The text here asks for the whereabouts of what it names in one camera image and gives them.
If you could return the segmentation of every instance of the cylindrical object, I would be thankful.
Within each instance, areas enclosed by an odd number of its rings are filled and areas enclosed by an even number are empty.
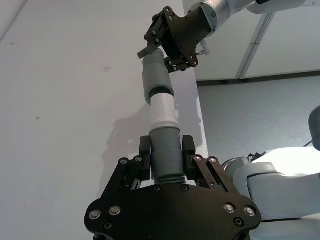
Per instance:
[[[143,88],[146,102],[150,105],[151,98],[156,94],[166,93],[175,95],[169,77],[168,69],[164,63],[164,53],[156,49],[144,57],[143,61]]]
[[[180,130],[167,126],[153,129],[151,138],[151,170],[156,184],[184,182],[184,164]]]
[[[159,93],[151,98],[151,129],[179,127],[174,96]]]
[[[320,106],[316,107],[309,116],[309,128],[312,137],[312,144],[320,151]]]
[[[200,54],[199,55],[206,55],[206,56],[208,56],[208,55],[210,55],[210,48],[208,47],[208,44],[207,44],[207,42],[206,42],[206,40],[202,40],[201,42],[200,42],[200,45],[201,45],[201,47],[202,47],[202,51],[200,51]]]

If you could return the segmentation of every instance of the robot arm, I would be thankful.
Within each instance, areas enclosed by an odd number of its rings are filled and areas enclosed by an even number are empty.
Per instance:
[[[265,14],[318,5],[320,0],[201,0],[190,8],[185,17],[177,16],[167,6],[153,16],[153,23],[144,36],[147,47],[138,53],[138,57],[142,59],[162,46],[168,56],[164,63],[169,73],[184,71],[199,64],[198,55],[210,53],[205,38],[243,9]],[[197,53],[199,43],[203,51]]]

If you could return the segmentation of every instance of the gray plastic tube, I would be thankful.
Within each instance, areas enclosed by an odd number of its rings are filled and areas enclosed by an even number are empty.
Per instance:
[[[164,63],[164,53],[156,49],[143,59],[143,88],[146,102],[151,108],[159,108],[157,117],[165,120],[166,109],[175,109],[174,102],[157,101],[155,106],[151,104],[151,98],[158,94],[170,94],[174,96],[169,72]],[[161,127],[155,127],[149,133],[151,138],[151,173],[155,184],[185,183],[183,155],[180,142],[180,129],[170,121],[162,121]]]
[[[175,95],[169,77],[168,69],[164,63],[164,53],[156,49],[144,57],[143,61],[143,88],[146,102],[150,105],[152,96],[156,94]]]
[[[156,184],[184,182],[180,130],[161,127],[151,130],[151,170]]]

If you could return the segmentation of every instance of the white wall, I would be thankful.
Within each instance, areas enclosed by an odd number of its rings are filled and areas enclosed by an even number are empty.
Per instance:
[[[320,6],[277,12],[246,78],[320,70]]]
[[[181,0],[27,1],[0,44],[1,240],[93,238],[87,207],[149,133],[137,53],[167,5],[184,14]],[[181,134],[208,156],[194,71],[170,78]]]
[[[0,0],[0,42],[27,0]]]

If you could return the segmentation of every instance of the cable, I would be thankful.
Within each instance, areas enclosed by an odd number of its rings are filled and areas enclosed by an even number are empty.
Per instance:
[[[231,158],[231,159],[225,161],[224,163],[222,163],[221,167],[223,168],[223,170],[225,170],[225,166],[226,166],[227,164],[229,164],[231,161],[236,160],[236,159],[244,159],[244,158],[245,158],[244,156],[239,156],[239,157]]]
[[[308,142],[306,145],[304,145],[303,147],[307,147],[310,145],[310,143],[312,143],[312,140],[310,142]]]

